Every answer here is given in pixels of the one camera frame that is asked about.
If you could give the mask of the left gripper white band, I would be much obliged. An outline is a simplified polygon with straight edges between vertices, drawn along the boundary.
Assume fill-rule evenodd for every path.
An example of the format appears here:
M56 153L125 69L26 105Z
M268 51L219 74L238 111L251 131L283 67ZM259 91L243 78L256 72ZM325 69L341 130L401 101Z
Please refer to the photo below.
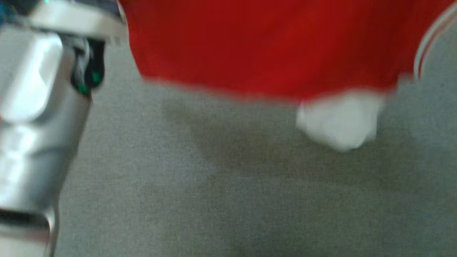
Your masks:
M90 97L105 76L105 47L127 39L127 24L115 0L93 4L76 0L41 0L28 16L32 28L52 31L76 52L74 88Z

